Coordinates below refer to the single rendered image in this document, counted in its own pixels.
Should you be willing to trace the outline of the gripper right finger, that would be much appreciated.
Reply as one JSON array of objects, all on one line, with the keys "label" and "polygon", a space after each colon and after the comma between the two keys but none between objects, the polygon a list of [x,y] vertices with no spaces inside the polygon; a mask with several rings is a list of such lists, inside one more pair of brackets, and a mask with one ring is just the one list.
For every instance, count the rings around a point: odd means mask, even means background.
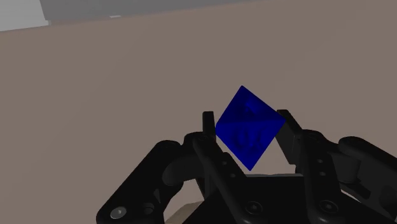
[{"label": "gripper right finger", "polygon": [[334,143],[303,129],[287,109],[276,140],[303,176],[310,224],[397,224],[397,158],[367,140]]}]

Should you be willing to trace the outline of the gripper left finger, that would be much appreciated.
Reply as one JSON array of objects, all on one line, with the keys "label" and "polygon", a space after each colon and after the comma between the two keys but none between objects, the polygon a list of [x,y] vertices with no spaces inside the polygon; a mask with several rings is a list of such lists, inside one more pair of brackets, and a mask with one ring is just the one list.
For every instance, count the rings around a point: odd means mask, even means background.
[{"label": "gripper left finger", "polygon": [[96,224],[166,224],[169,202],[192,179],[204,201],[181,224],[264,224],[248,178],[216,144],[213,112],[203,112],[202,127],[183,143],[157,143],[99,209]]}]

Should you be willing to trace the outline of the blue eight-sided die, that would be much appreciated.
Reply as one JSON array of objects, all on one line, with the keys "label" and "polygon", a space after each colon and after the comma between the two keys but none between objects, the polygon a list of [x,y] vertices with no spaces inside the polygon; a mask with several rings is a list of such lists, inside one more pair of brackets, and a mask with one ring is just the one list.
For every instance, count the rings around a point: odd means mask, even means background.
[{"label": "blue eight-sided die", "polygon": [[216,135],[252,170],[285,121],[276,110],[240,86],[216,123]]}]

